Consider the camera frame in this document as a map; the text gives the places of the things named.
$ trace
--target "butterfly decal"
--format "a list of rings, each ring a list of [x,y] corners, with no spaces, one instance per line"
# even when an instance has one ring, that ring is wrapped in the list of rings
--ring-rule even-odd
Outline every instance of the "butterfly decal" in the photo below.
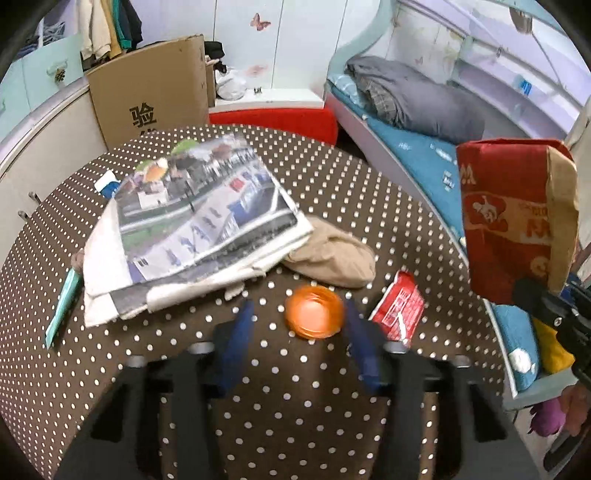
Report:
[[[252,67],[246,70],[246,74],[249,77],[258,77],[259,75],[263,74],[266,70],[268,70],[267,65],[253,65]]]
[[[255,27],[256,31],[258,32],[262,31],[264,28],[267,28],[269,25],[271,25],[271,22],[261,22],[261,16],[258,13],[252,17],[251,27]]]

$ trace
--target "folded newspaper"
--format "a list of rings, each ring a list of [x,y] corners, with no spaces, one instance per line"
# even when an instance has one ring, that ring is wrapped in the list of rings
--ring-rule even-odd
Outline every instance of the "folded newspaper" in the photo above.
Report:
[[[85,324],[154,312],[265,275],[312,227],[233,134],[138,164],[85,246]]]

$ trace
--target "red paper bag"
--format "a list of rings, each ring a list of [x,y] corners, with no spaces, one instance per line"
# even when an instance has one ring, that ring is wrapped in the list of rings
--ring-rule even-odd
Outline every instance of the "red paper bag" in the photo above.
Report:
[[[577,238],[573,159],[557,140],[484,140],[457,147],[472,290],[512,304],[533,277],[559,294]]]

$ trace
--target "red snack package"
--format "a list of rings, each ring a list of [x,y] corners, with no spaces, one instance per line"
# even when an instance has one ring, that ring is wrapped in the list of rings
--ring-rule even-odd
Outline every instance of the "red snack package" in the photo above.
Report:
[[[381,325],[388,340],[410,346],[424,305],[413,276],[399,270],[369,320]]]

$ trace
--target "red cushion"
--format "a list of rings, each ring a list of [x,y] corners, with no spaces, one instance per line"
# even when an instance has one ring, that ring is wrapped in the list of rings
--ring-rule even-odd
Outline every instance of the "red cushion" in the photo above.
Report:
[[[244,124],[275,128],[335,145],[338,124],[334,113],[324,108],[261,108],[211,113],[213,124]]]

